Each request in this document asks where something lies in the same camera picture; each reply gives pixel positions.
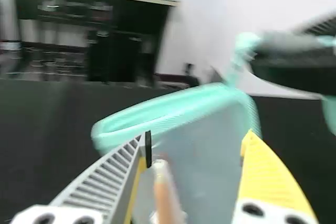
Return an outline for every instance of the black table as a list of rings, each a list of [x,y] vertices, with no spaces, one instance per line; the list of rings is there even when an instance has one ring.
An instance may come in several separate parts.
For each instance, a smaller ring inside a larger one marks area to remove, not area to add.
[[[0,221],[48,204],[99,158],[92,125],[170,90],[0,80]],[[319,101],[254,98],[263,139],[292,171],[320,223],[332,223],[336,137]]]

